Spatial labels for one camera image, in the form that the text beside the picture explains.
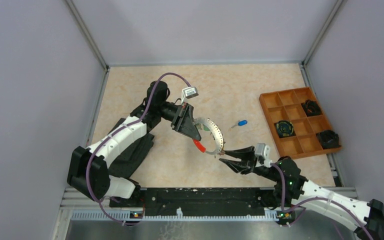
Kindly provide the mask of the black rolled item top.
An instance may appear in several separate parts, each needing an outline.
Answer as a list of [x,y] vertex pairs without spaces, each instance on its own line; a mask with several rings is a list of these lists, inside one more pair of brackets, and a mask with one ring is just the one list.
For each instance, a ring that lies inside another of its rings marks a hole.
[[307,99],[305,102],[301,103],[301,106],[307,117],[322,115],[321,108],[319,107],[318,103],[314,100]]

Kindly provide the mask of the black folded cloth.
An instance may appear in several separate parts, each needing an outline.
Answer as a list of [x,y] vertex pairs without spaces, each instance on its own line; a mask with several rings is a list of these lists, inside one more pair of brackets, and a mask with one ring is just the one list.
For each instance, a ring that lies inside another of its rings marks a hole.
[[147,133],[120,153],[111,163],[108,172],[118,178],[130,178],[154,146],[155,136]]

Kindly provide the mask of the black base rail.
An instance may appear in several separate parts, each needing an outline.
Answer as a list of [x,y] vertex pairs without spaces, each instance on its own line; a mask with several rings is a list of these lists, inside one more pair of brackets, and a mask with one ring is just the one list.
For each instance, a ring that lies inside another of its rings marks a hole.
[[149,187],[109,202],[112,209],[144,209],[147,217],[173,216],[178,209],[186,217],[264,216],[280,205],[281,191],[273,187]]

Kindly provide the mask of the black rolled item bottom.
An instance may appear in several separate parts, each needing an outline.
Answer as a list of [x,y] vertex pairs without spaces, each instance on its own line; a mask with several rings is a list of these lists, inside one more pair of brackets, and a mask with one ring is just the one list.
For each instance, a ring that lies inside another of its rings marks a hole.
[[316,133],[316,137],[324,150],[341,147],[339,135],[333,130],[328,129],[318,132]]

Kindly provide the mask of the black rolled item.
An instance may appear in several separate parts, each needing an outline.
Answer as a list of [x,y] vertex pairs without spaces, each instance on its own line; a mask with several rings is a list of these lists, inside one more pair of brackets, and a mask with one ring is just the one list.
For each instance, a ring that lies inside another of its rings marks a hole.
[[339,135],[333,130],[328,129],[318,132],[316,133],[316,137],[324,150],[341,147]]
[[305,102],[301,103],[301,106],[307,117],[322,115],[321,108],[319,107],[318,103],[314,100],[307,99]]

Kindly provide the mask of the keyring with coloured keys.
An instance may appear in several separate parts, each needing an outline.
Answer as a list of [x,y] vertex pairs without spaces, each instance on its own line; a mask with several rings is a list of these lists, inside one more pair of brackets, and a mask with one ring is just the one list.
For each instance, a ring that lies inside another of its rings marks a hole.
[[195,118],[193,120],[194,126],[197,127],[198,130],[204,130],[207,129],[207,132],[210,133],[210,136],[213,139],[214,142],[214,150],[207,150],[207,148],[201,144],[199,140],[193,140],[194,145],[197,147],[197,149],[201,153],[205,153],[208,155],[220,155],[224,148],[224,136],[221,132],[221,129],[219,126],[214,123],[210,118]]

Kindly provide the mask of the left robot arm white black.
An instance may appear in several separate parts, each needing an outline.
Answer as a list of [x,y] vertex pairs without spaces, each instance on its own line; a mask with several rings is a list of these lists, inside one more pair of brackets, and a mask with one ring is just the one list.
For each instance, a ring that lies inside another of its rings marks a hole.
[[118,177],[109,168],[122,152],[149,134],[162,119],[170,122],[171,128],[193,140],[201,140],[195,127],[194,107],[183,102],[169,102],[170,90],[164,81],[154,81],[147,96],[130,115],[98,142],[72,152],[67,174],[67,183],[97,202],[104,197],[116,197],[129,207],[140,202],[137,184],[128,177]]

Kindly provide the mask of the dark patterned rolled item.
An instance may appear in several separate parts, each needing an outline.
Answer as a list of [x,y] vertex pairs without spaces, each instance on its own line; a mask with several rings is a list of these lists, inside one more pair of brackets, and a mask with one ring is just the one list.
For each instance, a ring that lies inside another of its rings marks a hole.
[[295,136],[295,129],[291,121],[280,120],[274,124],[276,133],[280,139]]

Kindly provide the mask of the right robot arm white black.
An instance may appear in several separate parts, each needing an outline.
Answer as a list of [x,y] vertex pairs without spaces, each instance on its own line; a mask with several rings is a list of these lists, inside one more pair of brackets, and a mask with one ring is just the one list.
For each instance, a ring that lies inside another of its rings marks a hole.
[[255,174],[275,182],[273,200],[283,213],[304,208],[351,230],[361,240],[384,239],[384,203],[357,200],[322,187],[301,175],[289,157],[274,162],[264,143],[236,150],[221,150],[220,161],[237,174]]

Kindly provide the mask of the blue tagged key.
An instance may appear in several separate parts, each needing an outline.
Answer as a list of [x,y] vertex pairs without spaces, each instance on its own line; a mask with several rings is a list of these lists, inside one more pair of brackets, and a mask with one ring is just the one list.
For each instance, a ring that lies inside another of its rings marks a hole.
[[231,129],[235,128],[235,127],[241,127],[241,126],[244,126],[248,123],[247,120],[239,120],[237,121],[233,126],[231,126]]

